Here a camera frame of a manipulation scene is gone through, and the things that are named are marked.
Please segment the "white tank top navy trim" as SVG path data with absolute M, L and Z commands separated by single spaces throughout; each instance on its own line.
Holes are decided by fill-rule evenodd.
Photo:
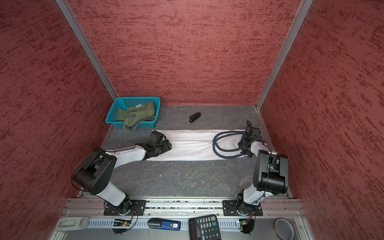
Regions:
M 150 161 L 214 161 L 222 160 L 213 151 L 214 137 L 222 130 L 160 130 L 172 149 Z

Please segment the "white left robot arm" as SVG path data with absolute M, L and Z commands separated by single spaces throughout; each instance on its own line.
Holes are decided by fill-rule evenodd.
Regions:
M 118 150 L 96 149 L 75 167 L 71 183 L 103 199 L 118 215 L 131 214 L 133 206 L 129 195 L 111 182 L 114 169 L 158 157 L 171 149 L 170 141 L 158 131 L 152 131 L 145 143 L 132 147 Z

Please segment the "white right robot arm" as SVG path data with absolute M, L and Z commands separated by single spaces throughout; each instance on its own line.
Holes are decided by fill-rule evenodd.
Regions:
M 261 141 L 260 130 L 246 127 L 238 143 L 248 158 L 256 161 L 253 183 L 237 195 L 237 212 L 241 216 L 261 216 L 261 202 L 288 190 L 288 158 L 273 152 Z

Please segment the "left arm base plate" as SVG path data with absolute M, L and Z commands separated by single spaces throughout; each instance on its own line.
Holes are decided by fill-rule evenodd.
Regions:
M 124 200 L 119 206 L 105 201 L 104 216 L 142 216 L 146 208 L 146 200 Z

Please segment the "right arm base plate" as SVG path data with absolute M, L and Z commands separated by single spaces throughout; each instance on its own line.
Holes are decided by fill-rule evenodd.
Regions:
M 224 200 L 222 204 L 224 216 L 259 217 L 263 215 L 261 204 L 255 206 L 243 202 L 238 203 L 235 200 Z

